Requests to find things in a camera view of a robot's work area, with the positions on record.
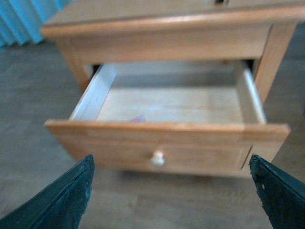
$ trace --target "drawer knob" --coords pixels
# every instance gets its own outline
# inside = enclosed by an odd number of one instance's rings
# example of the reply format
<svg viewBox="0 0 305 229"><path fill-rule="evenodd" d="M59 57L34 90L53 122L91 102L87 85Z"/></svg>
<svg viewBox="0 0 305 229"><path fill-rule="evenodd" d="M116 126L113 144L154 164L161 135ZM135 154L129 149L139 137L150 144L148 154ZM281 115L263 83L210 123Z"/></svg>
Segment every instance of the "drawer knob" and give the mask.
<svg viewBox="0 0 305 229"><path fill-rule="evenodd" d="M152 154L151 164L153 166L164 166L165 160L162 151L156 151Z"/></svg>

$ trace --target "open drawer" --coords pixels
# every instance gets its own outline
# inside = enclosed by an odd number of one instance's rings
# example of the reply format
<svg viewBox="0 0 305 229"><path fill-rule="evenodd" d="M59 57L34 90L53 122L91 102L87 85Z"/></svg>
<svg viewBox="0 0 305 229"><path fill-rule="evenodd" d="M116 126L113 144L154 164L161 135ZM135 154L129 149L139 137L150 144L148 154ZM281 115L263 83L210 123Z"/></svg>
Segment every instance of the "open drawer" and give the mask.
<svg viewBox="0 0 305 229"><path fill-rule="evenodd" d="M251 154L271 161L289 134L266 123L240 61L105 64L70 119L45 125L97 166L232 177L250 177Z"/></svg>

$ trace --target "wooden floor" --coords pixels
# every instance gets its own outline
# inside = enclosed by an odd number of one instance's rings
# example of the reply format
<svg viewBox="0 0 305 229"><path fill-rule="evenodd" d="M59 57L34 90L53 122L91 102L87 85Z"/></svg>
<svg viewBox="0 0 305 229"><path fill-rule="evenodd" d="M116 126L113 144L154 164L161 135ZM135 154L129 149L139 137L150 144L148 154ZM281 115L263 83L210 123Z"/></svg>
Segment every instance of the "wooden floor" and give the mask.
<svg viewBox="0 0 305 229"><path fill-rule="evenodd" d="M51 43L0 52L0 218L76 162L43 127L69 118L81 92ZM273 163L305 182L305 26L264 106L292 132ZM250 179L97 168L81 229L271 229Z"/></svg>

